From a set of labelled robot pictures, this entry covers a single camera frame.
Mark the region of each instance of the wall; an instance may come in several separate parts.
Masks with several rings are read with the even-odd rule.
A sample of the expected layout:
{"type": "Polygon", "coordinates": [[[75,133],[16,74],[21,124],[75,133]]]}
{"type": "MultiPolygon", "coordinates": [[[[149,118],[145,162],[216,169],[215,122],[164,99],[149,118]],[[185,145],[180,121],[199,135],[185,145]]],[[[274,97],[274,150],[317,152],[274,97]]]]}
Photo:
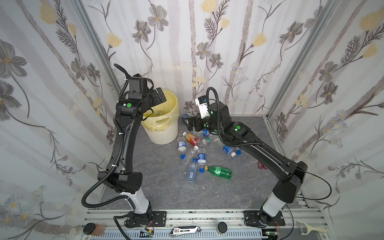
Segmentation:
{"type": "MultiPolygon", "coordinates": [[[[384,4],[341,1],[271,116],[288,156],[332,186],[309,201],[343,239],[381,239],[384,214],[384,4]]],[[[303,191],[329,187],[307,175],[303,191]]]]}
{"type": "Polygon", "coordinates": [[[69,1],[2,1],[0,40],[1,238],[75,239],[117,96],[69,1]]]}
{"type": "MultiPolygon", "coordinates": [[[[173,91],[215,87],[231,114],[266,114],[326,1],[82,0],[111,64],[173,91]]],[[[114,69],[121,80],[122,74],[114,69]]]]}

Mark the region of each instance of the trash can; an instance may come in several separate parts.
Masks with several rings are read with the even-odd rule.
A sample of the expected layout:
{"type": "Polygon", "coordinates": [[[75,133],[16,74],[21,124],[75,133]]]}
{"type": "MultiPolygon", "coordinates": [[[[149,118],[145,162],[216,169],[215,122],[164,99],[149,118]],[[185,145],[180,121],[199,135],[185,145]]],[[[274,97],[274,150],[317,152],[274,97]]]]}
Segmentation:
{"type": "Polygon", "coordinates": [[[163,89],[166,102],[154,106],[152,111],[144,113],[141,124],[144,126],[149,139],[156,144],[167,144],[177,137],[177,120],[179,119],[179,102],[173,92],[163,89]]]}

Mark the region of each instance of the small bottle with green label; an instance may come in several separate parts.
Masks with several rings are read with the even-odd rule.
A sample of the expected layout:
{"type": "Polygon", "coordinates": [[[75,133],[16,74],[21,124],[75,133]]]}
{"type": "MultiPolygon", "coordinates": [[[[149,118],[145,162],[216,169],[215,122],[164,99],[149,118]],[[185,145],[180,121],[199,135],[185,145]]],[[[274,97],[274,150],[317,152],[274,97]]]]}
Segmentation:
{"type": "Polygon", "coordinates": [[[219,166],[205,166],[205,171],[210,172],[215,176],[231,179],[232,171],[228,168],[219,166]]]}

